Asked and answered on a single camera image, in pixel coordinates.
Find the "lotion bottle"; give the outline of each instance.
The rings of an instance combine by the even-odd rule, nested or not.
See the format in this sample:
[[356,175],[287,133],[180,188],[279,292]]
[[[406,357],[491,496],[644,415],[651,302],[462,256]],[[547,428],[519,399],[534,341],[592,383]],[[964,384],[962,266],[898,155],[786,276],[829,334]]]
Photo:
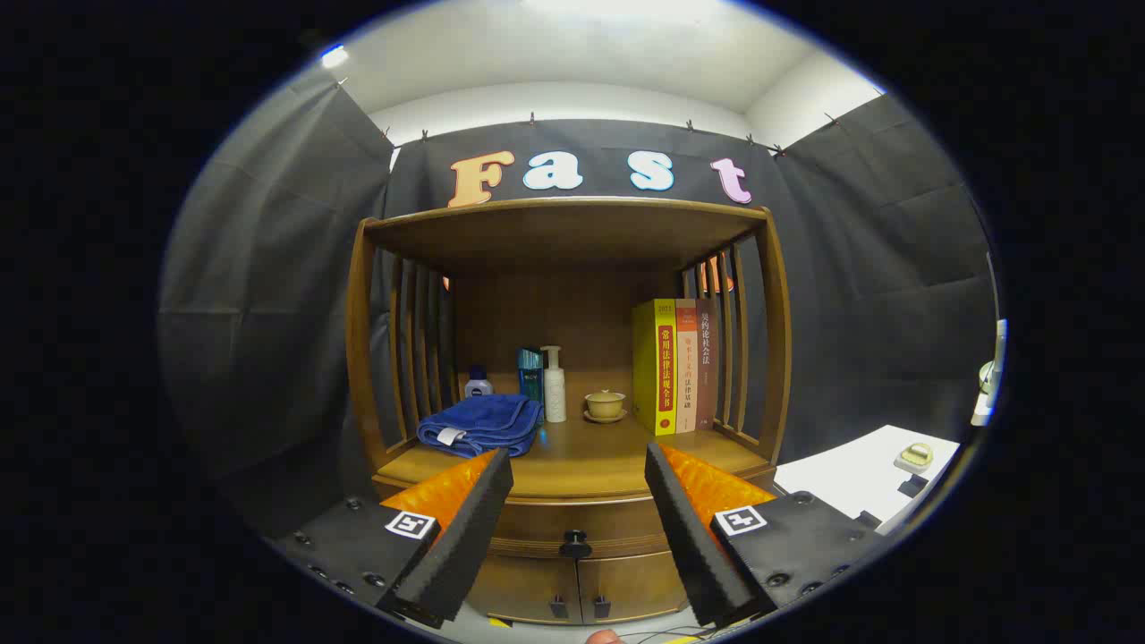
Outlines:
[[560,367],[558,354],[561,347],[550,345],[540,347],[548,352],[548,368],[545,369],[545,421],[563,423],[564,415],[564,369]]

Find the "tea saucer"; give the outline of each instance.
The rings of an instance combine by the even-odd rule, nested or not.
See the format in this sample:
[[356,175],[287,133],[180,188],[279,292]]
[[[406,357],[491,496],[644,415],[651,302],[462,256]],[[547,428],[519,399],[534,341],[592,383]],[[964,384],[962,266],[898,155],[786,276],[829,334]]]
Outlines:
[[601,424],[615,423],[627,415],[629,415],[627,409],[621,409],[621,415],[615,418],[597,418],[592,414],[589,414],[587,409],[584,410],[584,417],[586,419],[592,421],[593,423],[601,423]]

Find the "blue towel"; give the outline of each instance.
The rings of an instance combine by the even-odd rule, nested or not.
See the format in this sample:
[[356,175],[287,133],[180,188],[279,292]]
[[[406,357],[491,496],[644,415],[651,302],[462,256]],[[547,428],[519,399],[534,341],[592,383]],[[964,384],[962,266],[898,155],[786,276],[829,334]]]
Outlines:
[[[521,456],[532,447],[539,415],[540,403],[524,395],[475,395],[423,418],[418,424],[418,440],[465,458],[498,447],[508,448],[510,457]],[[447,427],[461,430],[465,435],[445,445],[437,440],[437,434]]]

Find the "blue bottle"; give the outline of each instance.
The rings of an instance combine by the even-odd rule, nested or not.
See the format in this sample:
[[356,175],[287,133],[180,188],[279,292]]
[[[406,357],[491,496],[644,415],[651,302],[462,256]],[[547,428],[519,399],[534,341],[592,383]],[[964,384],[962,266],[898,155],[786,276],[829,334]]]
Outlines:
[[545,358],[539,348],[524,347],[516,351],[516,376],[521,394],[540,403],[537,424],[545,423]]

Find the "white label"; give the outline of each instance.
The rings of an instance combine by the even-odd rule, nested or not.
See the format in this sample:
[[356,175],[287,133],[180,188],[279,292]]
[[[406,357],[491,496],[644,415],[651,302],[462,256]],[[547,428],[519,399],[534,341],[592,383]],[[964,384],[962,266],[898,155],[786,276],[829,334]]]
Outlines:
[[435,520],[433,517],[403,511],[386,525],[386,529],[410,539],[421,539]]
[[437,440],[442,445],[453,445],[453,441],[464,437],[465,432],[453,427],[445,427],[437,434]]
[[751,505],[716,512],[716,520],[719,521],[720,527],[724,528],[724,533],[728,536],[761,528],[767,525],[767,521]]

